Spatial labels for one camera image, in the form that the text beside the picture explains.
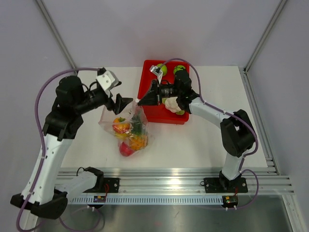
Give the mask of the toy cauliflower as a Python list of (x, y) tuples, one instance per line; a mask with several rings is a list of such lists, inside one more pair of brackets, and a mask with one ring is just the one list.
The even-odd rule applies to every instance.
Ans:
[(178, 106), (176, 100), (177, 97), (163, 98), (162, 103), (165, 105), (165, 108), (172, 113), (177, 115), (184, 115), (185, 111)]

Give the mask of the toy pineapple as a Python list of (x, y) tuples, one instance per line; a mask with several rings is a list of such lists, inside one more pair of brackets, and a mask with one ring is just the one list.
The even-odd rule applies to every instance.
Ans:
[(130, 121), (129, 147), (134, 151), (148, 145), (148, 121), (141, 113), (135, 113)]

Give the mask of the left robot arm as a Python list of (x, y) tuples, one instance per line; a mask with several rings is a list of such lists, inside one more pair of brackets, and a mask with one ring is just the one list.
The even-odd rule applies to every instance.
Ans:
[(87, 167), (68, 184), (55, 188), (62, 161), (84, 122), (82, 115), (103, 105), (117, 115), (133, 101), (120, 94), (112, 99), (110, 90), (121, 82), (110, 73), (97, 76), (96, 83), (94, 90), (84, 91), (78, 76), (59, 81), (52, 110), (44, 125), (39, 126), (42, 145), (34, 170), (24, 190), (12, 196), (12, 205), (40, 218), (58, 219), (71, 199), (85, 191), (104, 189), (104, 173), (93, 167)]

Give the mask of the red toy tomato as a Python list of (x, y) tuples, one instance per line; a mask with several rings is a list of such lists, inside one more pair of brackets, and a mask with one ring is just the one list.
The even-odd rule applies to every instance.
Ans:
[(129, 134), (131, 132), (131, 123), (123, 117), (117, 117), (112, 123), (112, 129), (116, 135)]

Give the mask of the red toy apple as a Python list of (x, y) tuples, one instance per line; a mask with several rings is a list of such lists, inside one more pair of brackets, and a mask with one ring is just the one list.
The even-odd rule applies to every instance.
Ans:
[(119, 146), (119, 152), (124, 157), (129, 157), (135, 153), (135, 150), (131, 149), (125, 142), (122, 142)]

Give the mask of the toy watermelon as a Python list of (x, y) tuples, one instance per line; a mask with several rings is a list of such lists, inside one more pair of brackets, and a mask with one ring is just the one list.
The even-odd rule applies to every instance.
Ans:
[(183, 65), (177, 65), (173, 69), (173, 75), (176, 75), (178, 71), (186, 71), (186, 68)]

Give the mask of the clear zip top bag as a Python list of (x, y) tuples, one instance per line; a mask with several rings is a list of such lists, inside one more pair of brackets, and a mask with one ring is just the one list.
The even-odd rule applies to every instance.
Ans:
[(123, 157), (142, 153), (154, 140), (144, 110), (136, 100), (118, 115), (104, 107), (98, 124), (117, 140), (119, 153)]

